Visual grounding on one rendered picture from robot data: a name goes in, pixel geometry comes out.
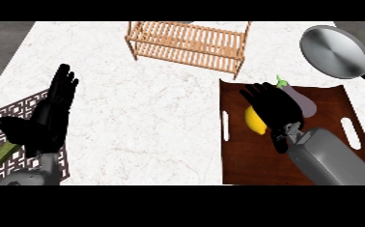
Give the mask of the green vegetable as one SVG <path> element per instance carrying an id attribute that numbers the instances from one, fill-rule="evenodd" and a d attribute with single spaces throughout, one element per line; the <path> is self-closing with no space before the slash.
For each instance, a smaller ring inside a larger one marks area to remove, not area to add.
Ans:
<path id="1" fill-rule="evenodd" d="M 0 147 L 0 164 L 9 159 L 12 154 L 21 149 L 21 145 L 6 142 Z"/>

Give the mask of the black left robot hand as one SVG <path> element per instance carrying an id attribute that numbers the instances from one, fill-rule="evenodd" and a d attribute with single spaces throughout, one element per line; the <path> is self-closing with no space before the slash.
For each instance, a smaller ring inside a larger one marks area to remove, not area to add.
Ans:
<path id="1" fill-rule="evenodd" d="M 57 153 L 64 145 L 77 85 L 70 65 L 61 64 L 48 97 L 38 103 L 30 119 L 0 118 L 0 130 L 9 142 L 26 147 L 27 157 Z"/>

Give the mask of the brown patterned placemat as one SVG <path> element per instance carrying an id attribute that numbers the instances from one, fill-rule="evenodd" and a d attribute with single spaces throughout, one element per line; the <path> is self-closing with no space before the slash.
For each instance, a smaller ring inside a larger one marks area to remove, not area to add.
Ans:
<path id="1" fill-rule="evenodd" d="M 0 117 L 12 116 L 29 119 L 36 108 L 39 101 L 48 97 L 48 91 L 42 91 L 27 98 L 15 101 L 9 105 L 0 107 Z M 4 131 L 0 130 L 0 147 L 9 142 Z M 12 172 L 20 169 L 33 169 L 40 166 L 40 162 L 36 158 L 26 157 L 26 148 L 12 154 L 9 159 L 0 164 L 0 179 L 4 179 Z"/>

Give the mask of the wooden tiered shelf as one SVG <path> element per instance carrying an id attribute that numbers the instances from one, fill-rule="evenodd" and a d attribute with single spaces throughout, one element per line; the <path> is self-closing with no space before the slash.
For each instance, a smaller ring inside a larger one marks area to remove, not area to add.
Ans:
<path id="1" fill-rule="evenodd" d="M 131 21 L 125 37 L 135 59 L 148 57 L 239 75 L 246 61 L 246 31 L 176 21 Z"/>

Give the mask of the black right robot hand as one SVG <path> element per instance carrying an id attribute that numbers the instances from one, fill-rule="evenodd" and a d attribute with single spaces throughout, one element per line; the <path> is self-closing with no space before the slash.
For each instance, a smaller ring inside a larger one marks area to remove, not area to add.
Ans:
<path id="1" fill-rule="evenodd" d="M 247 84 L 240 94 L 250 102 L 255 110 L 271 129 L 271 140 L 280 154 L 289 151 L 286 127 L 299 123 L 305 127 L 302 108 L 290 95 L 268 82 Z"/>

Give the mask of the brown wooden tray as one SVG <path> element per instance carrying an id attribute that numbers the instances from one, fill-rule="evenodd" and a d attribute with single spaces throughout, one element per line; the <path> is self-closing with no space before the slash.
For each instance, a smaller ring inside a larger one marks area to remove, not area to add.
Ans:
<path id="1" fill-rule="evenodd" d="M 249 101 L 240 94 L 243 83 L 221 81 L 221 112 L 228 114 L 230 138 L 222 140 L 224 183 L 225 184 L 312 184 L 287 155 L 277 153 L 270 131 L 255 133 L 246 124 Z M 363 148 L 349 148 L 365 160 L 365 132 L 361 126 L 345 86 L 315 88 L 295 86 L 317 104 L 317 114 L 305 120 L 305 130 L 327 128 L 349 145 L 342 118 L 349 118 Z"/>

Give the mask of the grey metal pan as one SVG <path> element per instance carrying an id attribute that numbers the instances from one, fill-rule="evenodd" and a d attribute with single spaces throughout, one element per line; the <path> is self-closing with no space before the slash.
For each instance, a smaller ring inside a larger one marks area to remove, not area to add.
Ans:
<path id="1" fill-rule="evenodd" d="M 312 66 L 339 79 L 365 79 L 365 44 L 348 31 L 315 25 L 301 39 L 302 54 Z"/>

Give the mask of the yellow lemon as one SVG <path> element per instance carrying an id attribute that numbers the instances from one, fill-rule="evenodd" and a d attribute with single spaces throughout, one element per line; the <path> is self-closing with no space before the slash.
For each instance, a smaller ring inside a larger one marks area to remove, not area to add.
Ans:
<path id="1" fill-rule="evenodd" d="M 253 132 L 256 132 L 259 135 L 265 135 L 267 124 L 253 106 L 250 106 L 246 110 L 246 124 Z"/>

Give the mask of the purple eggplant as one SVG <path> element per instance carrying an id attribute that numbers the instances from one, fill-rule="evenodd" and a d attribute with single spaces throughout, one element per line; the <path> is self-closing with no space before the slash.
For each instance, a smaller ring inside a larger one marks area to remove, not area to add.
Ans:
<path id="1" fill-rule="evenodd" d="M 315 102 L 298 92 L 298 90 L 290 85 L 289 81 L 281 77 L 277 77 L 277 87 L 290 95 L 296 103 L 299 104 L 304 116 L 311 118 L 317 113 L 317 104 Z"/>

